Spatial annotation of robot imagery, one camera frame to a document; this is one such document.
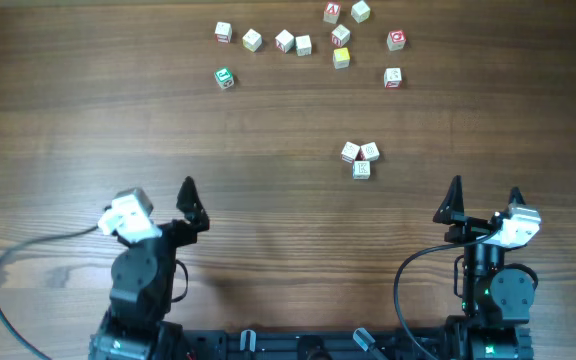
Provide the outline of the white K block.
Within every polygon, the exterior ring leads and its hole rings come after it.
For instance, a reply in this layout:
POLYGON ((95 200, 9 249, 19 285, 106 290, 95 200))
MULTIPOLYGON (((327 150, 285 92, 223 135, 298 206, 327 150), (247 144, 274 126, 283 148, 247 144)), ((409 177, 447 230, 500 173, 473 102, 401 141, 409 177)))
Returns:
POLYGON ((370 161, 354 161, 352 167, 352 177, 355 180, 369 179, 371 175, 371 162, 370 161))

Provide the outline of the white O block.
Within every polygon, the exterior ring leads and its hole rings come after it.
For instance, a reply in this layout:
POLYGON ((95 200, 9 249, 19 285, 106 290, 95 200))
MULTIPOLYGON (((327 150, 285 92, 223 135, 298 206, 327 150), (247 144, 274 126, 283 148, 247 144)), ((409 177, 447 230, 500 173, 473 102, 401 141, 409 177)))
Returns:
POLYGON ((376 161, 380 157, 380 152, 375 142, 370 142, 360 146, 359 159, 362 161, 376 161))

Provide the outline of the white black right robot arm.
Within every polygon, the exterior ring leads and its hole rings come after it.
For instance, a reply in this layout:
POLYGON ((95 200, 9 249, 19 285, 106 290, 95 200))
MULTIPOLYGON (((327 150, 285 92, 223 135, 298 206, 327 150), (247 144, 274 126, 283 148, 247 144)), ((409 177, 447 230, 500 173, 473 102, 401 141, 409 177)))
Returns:
POLYGON ((538 276, 530 267, 506 263, 505 255, 525 247, 539 232, 541 216, 528 206, 517 187, 508 205, 491 219, 465 214, 462 179, 451 181, 446 197, 433 217, 449 226, 444 240, 463 247, 454 261, 453 284, 462 300, 462 316, 450 316, 443 329, 441 359, 529 360, 534 357, 530 308, 538 276))

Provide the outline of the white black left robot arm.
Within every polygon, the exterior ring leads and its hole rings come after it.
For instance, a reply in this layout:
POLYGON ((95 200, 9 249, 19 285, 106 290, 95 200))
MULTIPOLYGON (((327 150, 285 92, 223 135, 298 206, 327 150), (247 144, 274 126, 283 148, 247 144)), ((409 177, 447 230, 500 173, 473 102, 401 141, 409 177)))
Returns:
POLYGON ((157 225, 150 219, 153 204, 141 188, 117 193, 98 221, 127 249, 111 267, 110 306, 89 343, 90 359, 195 359, 183 327, 164 320, 173 303, 175 272, 186 266, 178 248, 197 242, 210 228, 192 177, 184 179, 177 195, 182 220, 157 225))

